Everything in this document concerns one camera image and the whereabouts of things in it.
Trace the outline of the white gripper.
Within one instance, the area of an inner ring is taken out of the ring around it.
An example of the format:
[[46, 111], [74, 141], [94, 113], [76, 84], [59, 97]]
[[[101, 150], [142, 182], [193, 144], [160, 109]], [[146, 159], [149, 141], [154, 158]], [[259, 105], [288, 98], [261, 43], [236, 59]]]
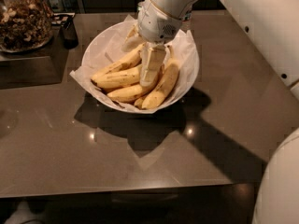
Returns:
[[182, 21], [173, 18], [159, 8], [151, 0], [144, 0], [137, 15], [135, 24], [121, 45], [121, 50], [130, 52], [134, 49], [141, 51], [142, 67], [140, 85], [148, 87], [158, 75], [163, 64], [166, 51], [164, 45], [151, 43], [167, 43], [175, 38]]

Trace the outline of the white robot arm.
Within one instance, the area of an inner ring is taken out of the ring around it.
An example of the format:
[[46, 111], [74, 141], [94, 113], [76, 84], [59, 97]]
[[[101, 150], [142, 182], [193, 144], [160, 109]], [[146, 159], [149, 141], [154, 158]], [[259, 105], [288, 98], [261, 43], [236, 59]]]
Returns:
[[[152, 45], [174, 39], [198, 0], [145, 0], [137, 23], [122, 46]], [[298, 95], [299, 0], [220, 0], [248, 34], [258, 51]], [[299, 224], [299, 129], [276, 149], [268, 162], [254, 208], [252, 224]]]

